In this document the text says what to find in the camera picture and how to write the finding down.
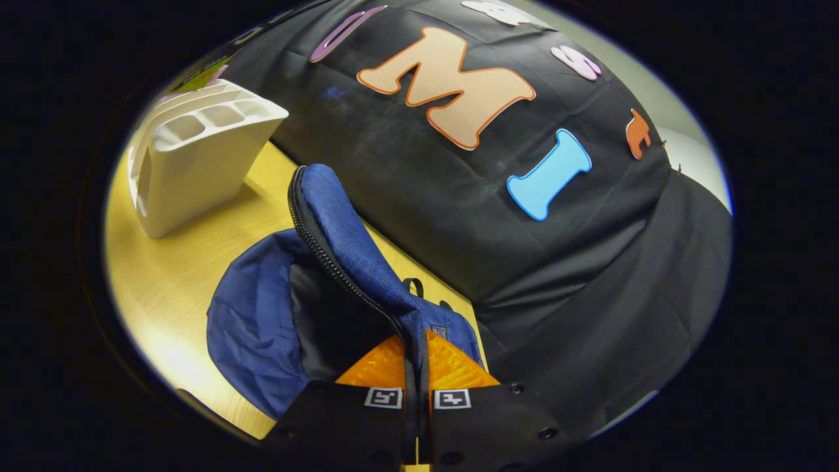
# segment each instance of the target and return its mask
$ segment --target zipper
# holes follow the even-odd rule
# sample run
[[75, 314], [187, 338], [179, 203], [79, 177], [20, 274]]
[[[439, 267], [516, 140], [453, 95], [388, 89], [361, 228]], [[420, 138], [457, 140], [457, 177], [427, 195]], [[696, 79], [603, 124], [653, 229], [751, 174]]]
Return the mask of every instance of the zipper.
[[[294, 176], [291, 178], [291, 185], [289, 185], [289, 209], [291, 210], [291, 220], [294, 222], [294, 229], [297, 230], [298, 236], [300, 236], [306, 245], [309, 246], [309, 249], [315, 256], [315, 260], [317, 260], [320, 267], [336, 284], [338, 284], [340, 288], [388, 320], [391, 327], [393, 327], [393, 330], [396, 332], [396, 335], [399, 336], [399, 339], [405, 346], [405, 354], [407, 355], [408, 341], [405, 337], [404, 329], [402, 324], [399, 322], [399, 319], [393, 314], [385, 312], [381, 305], [376, 303], [368, 294], [358, 288], [350, 276], [347, 275], [347, 273], [338, 265], [335, 260], [335, 256], [330, 254], [331, 251], [327, 252], [324, 249], [324, 245], [326, 243], [324, 242], [321, 244], [320, 242], [323, 240], [323, 237], [320, 235], [320, 228], [317, 227], [317, 223], [310, 221], [304, 216], [302, 205], [305, 205], [305, 202], [302, 202], [303, 199], [302, 190], [300, 189], [300, 181], [302, 180], [303, 170], [305, 167], [305, 165], [302, 165], [294, 171]], [[312, 231], [310, 225], [313, 225], [315, 232]]]

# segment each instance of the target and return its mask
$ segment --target white organizer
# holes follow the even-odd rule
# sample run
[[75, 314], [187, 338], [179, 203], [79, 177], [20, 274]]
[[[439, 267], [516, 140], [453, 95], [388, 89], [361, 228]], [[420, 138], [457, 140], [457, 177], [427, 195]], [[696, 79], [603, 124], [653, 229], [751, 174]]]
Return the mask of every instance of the white organizer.
[[229, 81], [159, 102], [128, 146], [128, 189], [150, 238], [232, 200], [289, 116]]

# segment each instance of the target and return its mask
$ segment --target navy blue fabric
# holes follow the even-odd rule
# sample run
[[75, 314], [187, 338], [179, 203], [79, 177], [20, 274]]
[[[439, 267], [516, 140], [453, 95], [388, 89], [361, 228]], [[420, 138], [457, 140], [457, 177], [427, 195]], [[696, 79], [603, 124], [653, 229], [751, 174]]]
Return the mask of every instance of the navy blue fabric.
[[213, 363], [275, 420], [310, 381], [300, 361], [289, 290], [289, 267], [309, 257], [293, 229], [268, 236], [230, 264], [207, 310]]
[[[303, 196], [338, 263], [411, 337], [414, 369], [425, 358], [425, 330], [446, 328], [446, 337], [483, 366], [477, 336], [452, 310], [412, 295], [390, 268], [341, 183], [325, 165], [305, 169]], [[294, 326], [289, 269], [314, 264], [294, 229], [274, 233], [236, 258], [221, 278], [207, 311], [207, 349], [222, 375], [256, 408], [279, 420], [311, 378]]]

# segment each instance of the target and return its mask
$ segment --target yellow table surface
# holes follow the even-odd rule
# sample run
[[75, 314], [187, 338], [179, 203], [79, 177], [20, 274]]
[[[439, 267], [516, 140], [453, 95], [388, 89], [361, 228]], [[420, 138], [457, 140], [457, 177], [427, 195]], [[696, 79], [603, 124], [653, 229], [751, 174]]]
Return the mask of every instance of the yellow table surface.
[[[107, 201], [105, 260], [112, 296], [127, 330], [173, 388], [189, 391], [246, 433], [263, 438], [275, 421], [233, 389], [212, 363], [206, 347], [206, 311], [236, 257], [269, 234], [294, 226], [286, 192], [297, 165], [266, 144], [234, 200], [161, 239], [147, 238], [140, 228], [128, 192], [126, 165], [124, 155]], [[427, 300], [449, 302], [478, 333], [466, 298], [369, 225], [367, 230], [400, 279], [419, 278]], [[481, 356], [486, 358], [483, 346]]]

